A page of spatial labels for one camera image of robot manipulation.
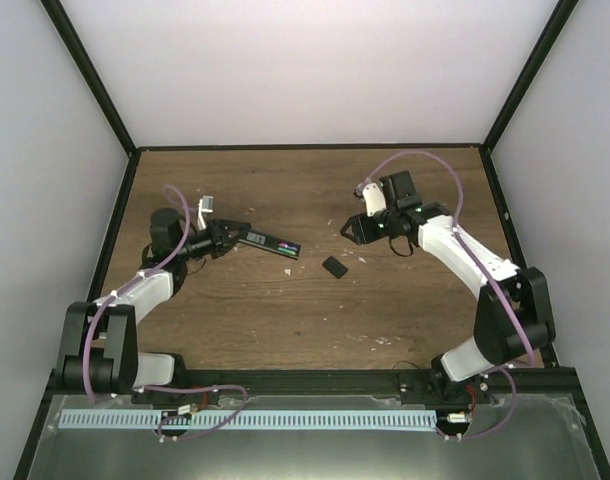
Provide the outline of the black battery compartment cover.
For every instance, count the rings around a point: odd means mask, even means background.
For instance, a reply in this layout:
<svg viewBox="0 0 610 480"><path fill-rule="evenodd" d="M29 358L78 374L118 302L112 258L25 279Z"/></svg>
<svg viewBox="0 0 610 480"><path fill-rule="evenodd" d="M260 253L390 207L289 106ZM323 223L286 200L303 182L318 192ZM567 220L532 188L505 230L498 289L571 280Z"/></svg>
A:
<svg viewBox="0 0 610 480"><path fill-rule="evenodd" d="M322 262L322 267L336 279L347 274L348 268L334 256L329 256Z"/></svg>

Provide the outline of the purple AAA battery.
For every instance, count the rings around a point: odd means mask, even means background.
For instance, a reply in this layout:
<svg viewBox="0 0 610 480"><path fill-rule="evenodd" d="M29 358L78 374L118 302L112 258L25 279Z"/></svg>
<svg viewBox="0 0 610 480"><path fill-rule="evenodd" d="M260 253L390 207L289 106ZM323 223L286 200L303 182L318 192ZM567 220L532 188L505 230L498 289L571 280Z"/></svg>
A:
<svg viewBox="0 0 610 480"><path fill-rule="evenodd" d="M279 247L285 248L285 249L289 248L289 249L292 249L292 250L300 249L300 245L292 244L292 243L287 243L287 242L280 242L279 243Z"/></svg>

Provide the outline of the black remote control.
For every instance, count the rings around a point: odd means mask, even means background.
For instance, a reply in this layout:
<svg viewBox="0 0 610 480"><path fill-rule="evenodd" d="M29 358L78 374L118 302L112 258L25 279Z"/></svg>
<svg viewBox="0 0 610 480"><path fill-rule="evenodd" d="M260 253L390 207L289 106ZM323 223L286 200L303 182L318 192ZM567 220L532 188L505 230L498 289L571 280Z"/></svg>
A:
<svg viewBox="0 0 610 480"><path fill-rule="evenodd" d="M254 230L254 229L250 229L246 235L243 236L243 239L240 241L241 244L247 245L247 246L251 246L260 250L263 250L265 252L268 253L272 253L272 254L276 254L279 256L283 256L285 258L291 258L294 260L297 260L300 256L300 252L301 252L301 245L300 245L300 249L298 249L298 255L293 256L293 255L288 255L286 253L280 252L278 251L278 247L279 247L279 243L280 242L287 242L287 243L292 243L292 244L297 244L273 235L269 235L266 233L263 233L261 231L258 230Z"/></svg>

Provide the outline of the green AAA battery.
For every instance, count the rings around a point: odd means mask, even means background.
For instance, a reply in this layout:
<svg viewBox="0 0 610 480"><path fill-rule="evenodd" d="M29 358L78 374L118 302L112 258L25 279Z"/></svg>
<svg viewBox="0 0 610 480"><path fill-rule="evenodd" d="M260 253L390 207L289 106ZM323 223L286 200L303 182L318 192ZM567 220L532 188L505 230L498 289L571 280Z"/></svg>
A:
<svg viewBox="0 0 610 480"><path fill-rule="evenodd" d="M293 255L293 256L296 256L299 253L298 250L294 250L294 249L286 248L286 247L280 247L280 246L278 247L278 251L286 253L288 255Z"/></svg>

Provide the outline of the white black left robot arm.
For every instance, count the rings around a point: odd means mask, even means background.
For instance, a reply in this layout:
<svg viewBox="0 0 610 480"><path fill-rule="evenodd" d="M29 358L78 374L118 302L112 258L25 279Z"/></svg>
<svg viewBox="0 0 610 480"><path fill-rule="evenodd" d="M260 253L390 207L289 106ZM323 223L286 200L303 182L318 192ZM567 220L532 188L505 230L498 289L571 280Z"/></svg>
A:
<svg viewBox="0 0 610 480"><path fill-rule="evenodd" d="M89 397L154 389L166 403L181 402L189 392L188 377L175 370L173 355L140 352L137 326L179 292L189 262L225 255L250 229L248 223L212 219L199 230L173 208L156 210L150 244L134 277L106 296L68 307L53 374L56 386Z"/></svg>

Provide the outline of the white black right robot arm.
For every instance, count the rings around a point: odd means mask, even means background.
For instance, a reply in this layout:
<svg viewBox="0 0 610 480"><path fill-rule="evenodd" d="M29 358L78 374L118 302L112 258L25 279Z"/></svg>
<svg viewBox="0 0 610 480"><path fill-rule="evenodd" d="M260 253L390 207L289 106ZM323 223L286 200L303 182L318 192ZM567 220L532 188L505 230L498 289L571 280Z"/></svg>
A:
<svg viewBox="0 0 610 480"><path fill-rule="evenodd" d="M406 239L443 263L477 301L472 336L431 362L429 389L443 403L465 382L550 345L556 337L545 275L494 254L467 233L442 204L424 202L407 171L368 180L354 192L364 212L341 229L356 245Z"/></svg>

